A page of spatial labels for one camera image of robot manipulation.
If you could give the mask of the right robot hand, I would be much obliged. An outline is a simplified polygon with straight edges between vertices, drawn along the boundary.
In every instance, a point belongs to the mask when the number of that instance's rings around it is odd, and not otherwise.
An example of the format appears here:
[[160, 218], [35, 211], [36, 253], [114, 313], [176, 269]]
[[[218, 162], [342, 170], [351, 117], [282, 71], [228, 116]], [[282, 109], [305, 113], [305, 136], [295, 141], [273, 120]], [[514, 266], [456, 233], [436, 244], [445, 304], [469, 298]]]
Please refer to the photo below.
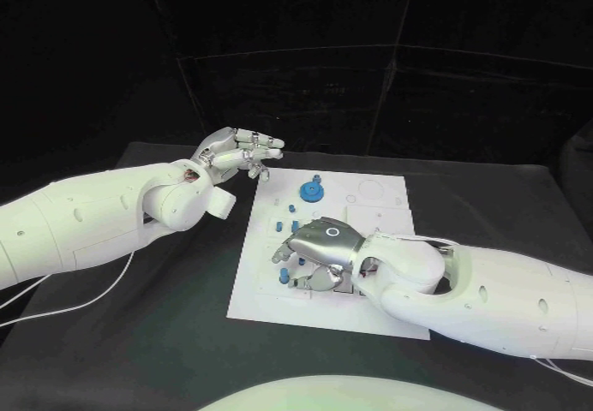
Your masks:
[[289, 288], [315, 292], [335, 290], [352, 274], [364, 243], [358, 231], [334, 218], [321, 217], [300, 227], [282, 242], [272, 262], [287, 262], [296, 254], [316, 268], [311, 274], [289, 279]]

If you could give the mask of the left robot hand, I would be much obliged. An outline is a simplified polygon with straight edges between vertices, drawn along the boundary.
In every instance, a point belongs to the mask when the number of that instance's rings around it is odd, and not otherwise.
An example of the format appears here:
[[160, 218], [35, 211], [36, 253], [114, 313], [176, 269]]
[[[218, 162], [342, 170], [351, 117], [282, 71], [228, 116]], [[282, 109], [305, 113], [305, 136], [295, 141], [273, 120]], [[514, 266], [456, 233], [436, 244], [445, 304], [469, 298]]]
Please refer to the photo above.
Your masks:
[[282, 159], [285, 141], [243, 128], [225, 127], [202, 141], [192, 155], [211, 176], [212, 184], [228, 181], [240, 170], [251, 179], [270, 180], [266, 159]]

